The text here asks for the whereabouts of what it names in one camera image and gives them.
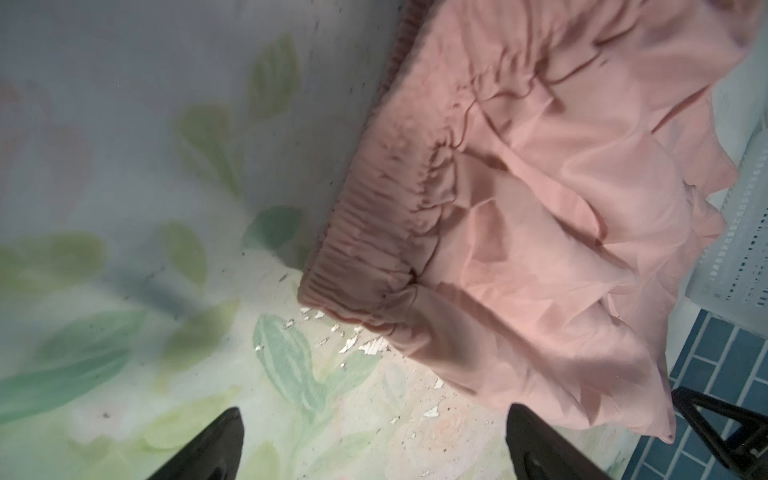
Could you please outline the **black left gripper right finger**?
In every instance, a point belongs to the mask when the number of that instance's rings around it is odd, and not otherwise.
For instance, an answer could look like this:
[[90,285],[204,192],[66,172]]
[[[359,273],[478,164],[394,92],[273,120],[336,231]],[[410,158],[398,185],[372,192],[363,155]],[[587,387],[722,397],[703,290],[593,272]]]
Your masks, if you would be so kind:
[[506,444],[518,479],[610,480],[595,463],[522,404],[512,404]]

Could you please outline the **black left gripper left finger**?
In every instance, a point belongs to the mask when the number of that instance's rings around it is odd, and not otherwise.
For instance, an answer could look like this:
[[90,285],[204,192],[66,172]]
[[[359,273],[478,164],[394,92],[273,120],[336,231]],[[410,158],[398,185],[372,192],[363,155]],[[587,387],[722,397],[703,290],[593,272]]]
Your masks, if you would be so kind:
[[235,480],[242,458],[244,433],[240,409],[228,408],[149,480]]

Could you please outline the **white plastic basket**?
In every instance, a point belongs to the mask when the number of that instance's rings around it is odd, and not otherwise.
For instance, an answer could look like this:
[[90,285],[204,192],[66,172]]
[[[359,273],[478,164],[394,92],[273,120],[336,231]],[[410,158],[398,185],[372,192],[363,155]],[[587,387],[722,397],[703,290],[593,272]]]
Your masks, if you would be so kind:
[[693,270],[686,296],[702,309],[767,336],[767,127],[753,134],[739,179],[722,204],[725,232]]

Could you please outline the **pink shorts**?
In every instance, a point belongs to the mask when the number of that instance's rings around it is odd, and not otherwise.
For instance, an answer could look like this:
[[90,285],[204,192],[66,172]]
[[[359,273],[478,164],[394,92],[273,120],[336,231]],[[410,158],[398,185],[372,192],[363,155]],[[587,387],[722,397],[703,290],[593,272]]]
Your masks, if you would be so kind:
[[550,424],[671,441],[668,318],[760,1],[411,1],[299,302]]

